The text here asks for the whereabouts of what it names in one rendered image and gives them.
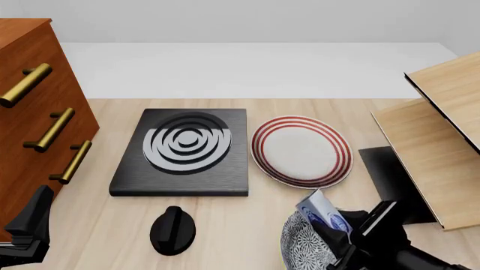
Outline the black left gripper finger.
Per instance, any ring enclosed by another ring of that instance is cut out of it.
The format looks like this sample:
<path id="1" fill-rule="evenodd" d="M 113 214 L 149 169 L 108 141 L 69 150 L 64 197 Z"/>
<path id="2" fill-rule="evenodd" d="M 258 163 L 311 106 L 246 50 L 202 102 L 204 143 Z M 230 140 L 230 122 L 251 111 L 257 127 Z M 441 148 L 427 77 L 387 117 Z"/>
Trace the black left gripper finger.
<path id="1" fill-rule="evenodd" d="M 49 186 L 40 186 L 24 209 L 4 227 L 11 234 L 11 245 L 30 245 L 37 240 L 47 245 L 50 243 L 49 219 L 53 195 Z"/>

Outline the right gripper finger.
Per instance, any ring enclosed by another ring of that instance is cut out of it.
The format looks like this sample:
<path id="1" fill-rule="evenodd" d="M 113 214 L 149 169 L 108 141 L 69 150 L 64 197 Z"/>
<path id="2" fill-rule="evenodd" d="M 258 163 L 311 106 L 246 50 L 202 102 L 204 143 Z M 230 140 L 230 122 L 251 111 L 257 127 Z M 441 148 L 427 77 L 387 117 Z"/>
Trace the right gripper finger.
<path id="1" fill-rule="evenodd" d="M 350 226 L 361 226 L 369 216 L 367 211 L 338 211 Z"/>
<path id="2" fill-rule="evenodd" d="M 336 258 L 342 258 L 350 248 L 350 240 L 347 233 L 332 229 L 322 223 L 314 223 L 313 229 L 319 237 L 328 245 Z"/>

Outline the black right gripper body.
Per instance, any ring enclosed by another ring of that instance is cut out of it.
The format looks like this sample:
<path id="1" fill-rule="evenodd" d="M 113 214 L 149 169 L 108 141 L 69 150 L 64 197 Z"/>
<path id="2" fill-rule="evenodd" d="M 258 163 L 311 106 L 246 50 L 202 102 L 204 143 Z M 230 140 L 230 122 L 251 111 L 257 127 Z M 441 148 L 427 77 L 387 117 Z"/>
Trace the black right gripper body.
<path id="1" fill-rule="evenodd" d="M 387 201 L 378 204 L 369 212 L 367 220 L 348 235 L 351 246 L 342 258 L 328 265 L 329 268 L 381 268 L 393 258 L 393 249 L 387 247 L 389 241 L 382 236 L 388 231 L 397 202 Z"/>

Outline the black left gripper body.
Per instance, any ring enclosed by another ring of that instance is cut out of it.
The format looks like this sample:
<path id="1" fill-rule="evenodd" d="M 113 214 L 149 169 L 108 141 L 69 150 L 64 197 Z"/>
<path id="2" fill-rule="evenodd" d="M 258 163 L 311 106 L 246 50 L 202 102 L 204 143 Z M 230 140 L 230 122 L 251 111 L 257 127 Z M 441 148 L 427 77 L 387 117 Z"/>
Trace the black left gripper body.
<path id="1" fill-rule="evenodd" d="M 0 265 L 42 263 L 49 249 L 49 241 L 28 236 L 13 238 L 12 242 L 0 242 Z"/>

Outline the blue-white cream cheese box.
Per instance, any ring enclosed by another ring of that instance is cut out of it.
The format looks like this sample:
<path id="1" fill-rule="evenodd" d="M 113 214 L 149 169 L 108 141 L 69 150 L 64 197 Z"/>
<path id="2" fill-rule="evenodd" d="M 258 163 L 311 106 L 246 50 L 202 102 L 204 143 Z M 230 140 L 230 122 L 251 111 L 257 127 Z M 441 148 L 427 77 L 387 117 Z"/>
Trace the blue-white cream cheese box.
<path id="1" fill-rule="evenodd" d="M 295 207 L 310 224 L 317 221 L 331 229 L 343 231 L 347 235 L 353 231 L 347 220 L 323 195 L 320 189 L 306 196 Z"/>

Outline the blue-white patterned bowl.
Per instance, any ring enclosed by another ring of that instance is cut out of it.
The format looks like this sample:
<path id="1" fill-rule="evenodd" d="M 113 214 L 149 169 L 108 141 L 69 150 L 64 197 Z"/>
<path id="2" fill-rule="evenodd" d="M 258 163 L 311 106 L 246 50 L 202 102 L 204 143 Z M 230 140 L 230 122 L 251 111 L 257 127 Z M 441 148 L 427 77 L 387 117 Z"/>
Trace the blue-white patterned bowl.
<path id="1" fill-rule="evenodd" d="M 280 250 L 286 270 L 327 270 L 337 258 L 299 211 L 283 225 Z"/>

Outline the pale wooden tray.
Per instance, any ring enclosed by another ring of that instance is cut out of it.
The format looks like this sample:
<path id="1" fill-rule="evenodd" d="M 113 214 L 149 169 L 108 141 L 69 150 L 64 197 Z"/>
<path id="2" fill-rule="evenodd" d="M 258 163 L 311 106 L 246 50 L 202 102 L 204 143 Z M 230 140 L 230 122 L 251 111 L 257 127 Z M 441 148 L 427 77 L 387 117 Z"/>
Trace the pale wooden tray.
<path id="1" fill-rule="evenodd" d="M 480 227 L 480 51 L 404 77 L 421 98 L 373 119 L 436 222 Z"/>

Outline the white plate with red rings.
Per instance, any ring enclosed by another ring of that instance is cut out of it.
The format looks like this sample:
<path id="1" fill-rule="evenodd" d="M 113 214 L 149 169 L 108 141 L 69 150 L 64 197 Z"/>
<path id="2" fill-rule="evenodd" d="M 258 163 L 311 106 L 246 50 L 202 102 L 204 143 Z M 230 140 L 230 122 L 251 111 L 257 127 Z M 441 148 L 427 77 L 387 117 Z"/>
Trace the white plate with red rings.
<path id="1" fill-rule="evenodd" d="M 342 182 L 354 165 L 345 137 L 315 118 L 285 115 L 262 123 L 252 134 L 250 153 L 272 179 L 295 188 L 328 188 Z"/>

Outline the brown wooden cabinet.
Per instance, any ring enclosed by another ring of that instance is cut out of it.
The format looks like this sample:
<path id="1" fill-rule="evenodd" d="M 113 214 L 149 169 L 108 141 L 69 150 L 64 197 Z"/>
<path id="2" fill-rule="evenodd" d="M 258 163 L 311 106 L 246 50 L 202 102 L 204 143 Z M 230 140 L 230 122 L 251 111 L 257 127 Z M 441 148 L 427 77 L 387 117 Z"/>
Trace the brown wooden cabinet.
<path id="1" fill-rule="evenodd" d="M 50 181 L 76 154 L 70 146 L 92 141 L 99 125 L 53 31 L 50 19 L 0 19 L 0 97 L 33 69 L 47 63 L 49 74 L 14 107 L 0 105 L 0 242 L 4 230 L 42 185 L 59 192 L 66 184 Z M 74 117 L 49 149 L 23 148 L 37 141 L 55 121 L 51 113 L 71 107 Z"/>

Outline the round black stove knob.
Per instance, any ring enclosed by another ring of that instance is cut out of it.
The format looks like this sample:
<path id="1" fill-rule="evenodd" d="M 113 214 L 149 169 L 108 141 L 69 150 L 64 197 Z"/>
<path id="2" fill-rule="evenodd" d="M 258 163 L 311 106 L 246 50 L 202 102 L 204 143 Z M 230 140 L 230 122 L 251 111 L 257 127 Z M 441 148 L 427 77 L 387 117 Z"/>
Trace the round black stove knob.
<path id="1" fill-rule="evenodd" d="M 169 206 L 152 224 L 149 233 L 152 247 L 163 256 L 176 256 L 194 242 L 194 219 L 179 206 Z"/>

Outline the flat black stove plate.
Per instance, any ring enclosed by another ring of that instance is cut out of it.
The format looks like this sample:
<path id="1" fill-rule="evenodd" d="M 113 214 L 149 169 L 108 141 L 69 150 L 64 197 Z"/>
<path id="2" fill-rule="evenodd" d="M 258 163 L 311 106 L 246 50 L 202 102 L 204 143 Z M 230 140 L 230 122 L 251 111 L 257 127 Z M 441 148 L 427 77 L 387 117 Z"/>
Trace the flat black stove plate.
<path id="1" fill-rule="evenodd" d="M 246 197 L 246 110 L 145 109 L 109 185 L 109 194 Z"/>

